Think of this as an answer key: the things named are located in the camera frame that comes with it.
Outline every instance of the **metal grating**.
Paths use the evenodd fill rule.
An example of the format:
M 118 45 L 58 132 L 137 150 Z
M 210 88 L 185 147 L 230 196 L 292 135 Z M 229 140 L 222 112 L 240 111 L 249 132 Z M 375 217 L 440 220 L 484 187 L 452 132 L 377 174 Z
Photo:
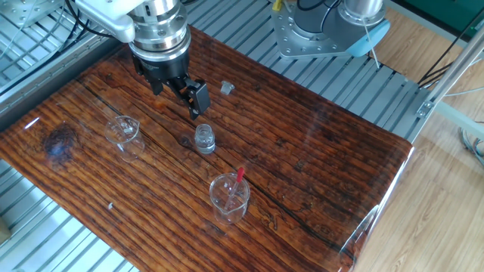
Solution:
M 410 142 L 424 120 L 416 116 L 429 93 L 369 57 L 287 60 L 276 46 L 271 2 L 201 0 L 188 21 L 240 53 Z
M 0 15 L 0 50 L 4 52 L 12 41 L 0 59 L 0 103 L 8 98 L 4 95 L 5 90 L 61 49 L 74 23 L 69 11 L 58 8 L 17 34 L 20 27 Z M 79 32 L 80 28 L 77 28 L 74 33 Z
M 419 89 L 414 82 L 386 66 L 377 69 L 368 57 L 281 58 L 270 20 L 271 3 L 266 0 L 199 0 L 187 9 L 191 25 L 388 131 L 413 141 L 424 125 L 415 113 L 428 90 Z M 73 26 L 70 15 L 65 16 L 64 30 Z M 48 17 L 51 26 L 55 18 L 55 14 Z M 1 31 L 0 43 L 5 41 Z M 43 39 L 40 47 L 55 50 L 61 42 L 51 37 Z M 9 55 L 11 60 L 16 57 L 20 61 L 14 65 L 17 69 L 20 66 L 28 70 L 27 61 L 35 65 L 31 53 L 17 53 Z M 138 271 L 3 161 L 0 161 L 0 217 L 13 233 L 12 238 L 0 245 L 0 272 L 18 268 L 24 271 Z

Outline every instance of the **glossy wood surface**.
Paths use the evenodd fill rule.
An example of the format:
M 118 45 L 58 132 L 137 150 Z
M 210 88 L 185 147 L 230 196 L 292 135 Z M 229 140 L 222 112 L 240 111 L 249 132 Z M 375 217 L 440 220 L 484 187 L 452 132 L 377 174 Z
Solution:
M 212 100 L 204 116 L 191 121 L 170 90 L 154 97 L 123 47 L 0 134 L 0 157 L 140 270 L 338 271 L 340 250 L 411 145 L 192 36 L 191 77 L 207 81 Z M 236 90 L 221 94 L 222 80 Z M 104 137 L 118 115 L 141 122 L 146 148 L 132 163 Z M 202 123 L 216 135 L 208 156 L 194 146 Z M 225 226 L 213 217 L 209 185 L 241 166 L 249 208 Z

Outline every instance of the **glass vial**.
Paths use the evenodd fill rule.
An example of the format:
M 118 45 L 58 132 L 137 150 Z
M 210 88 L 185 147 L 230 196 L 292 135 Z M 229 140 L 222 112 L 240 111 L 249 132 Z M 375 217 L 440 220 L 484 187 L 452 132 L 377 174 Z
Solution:
M 195 144 L 202 154 L 210 154 L 215 149 L 215 135 L 207 124 L 197 126 L 195 131 Z

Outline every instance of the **metal mounting plate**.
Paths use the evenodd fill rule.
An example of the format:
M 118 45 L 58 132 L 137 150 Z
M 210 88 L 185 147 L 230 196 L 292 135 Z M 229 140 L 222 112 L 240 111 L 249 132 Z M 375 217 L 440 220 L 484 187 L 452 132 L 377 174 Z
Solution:
M 3 0 L 0 4 L 0 14 L 17 26 L 25 24 L 24 27 L 29 27 L 60 6 L 62 0 Z
M 314 34 L 305 39 L 296 34 L 294 23 L 295 3 L 290 2 L 289 12 L 285 7 L 280 11 L 272 11 L 271 19 L 274 22 L 274 32 L 281 56 L 288 59 L 304 59 L 316 57 L 337 57 L 348 55 L 334 44 L 323 33 Z

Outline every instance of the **glass beaker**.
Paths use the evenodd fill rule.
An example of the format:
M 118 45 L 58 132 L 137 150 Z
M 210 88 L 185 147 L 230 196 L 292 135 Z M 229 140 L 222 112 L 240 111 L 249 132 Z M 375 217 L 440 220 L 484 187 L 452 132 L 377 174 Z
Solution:
M 249 184 L 245 179 L 235 187 L 237 174 L 223 174 L 218 176 L 210 185 L 210 200 L 213 213 L 218 222 L 233 224 L 239 222 L 247 211 L 250 196 Z
M 118 154 L 126 162 L 132 162 L 143 153 L 144 141 L 139 131 L 139 121 L 129 116 L 111 119 L 104 129 L 106 139 L 116 145 Z

